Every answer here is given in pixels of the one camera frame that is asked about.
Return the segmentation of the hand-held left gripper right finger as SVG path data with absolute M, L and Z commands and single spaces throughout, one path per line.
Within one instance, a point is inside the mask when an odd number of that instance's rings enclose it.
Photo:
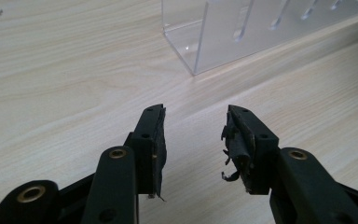
M 268 195 L 272 182 L 272 166 L 278 151 L 279 138 L 249 109 L 229 105 L 227 124 L 221 134 L 227 155 L 236 171 L 222 178 L 233 182 L 242 180 L 251 195 Z

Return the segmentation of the clear acrylic slotted rack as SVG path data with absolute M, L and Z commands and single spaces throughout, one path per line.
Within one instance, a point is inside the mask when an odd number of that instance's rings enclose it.
M 161 0 L 166 39 L 193 75 L 358 15 L 358 0 Z

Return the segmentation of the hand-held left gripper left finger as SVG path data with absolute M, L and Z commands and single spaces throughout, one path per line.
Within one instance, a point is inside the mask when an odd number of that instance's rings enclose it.
M 125 141 L 135 155 L 137 193 L 152 198 L 161 197 L 162 170 L 167 160 L 165 115 L 163 104 L 149 106 Z

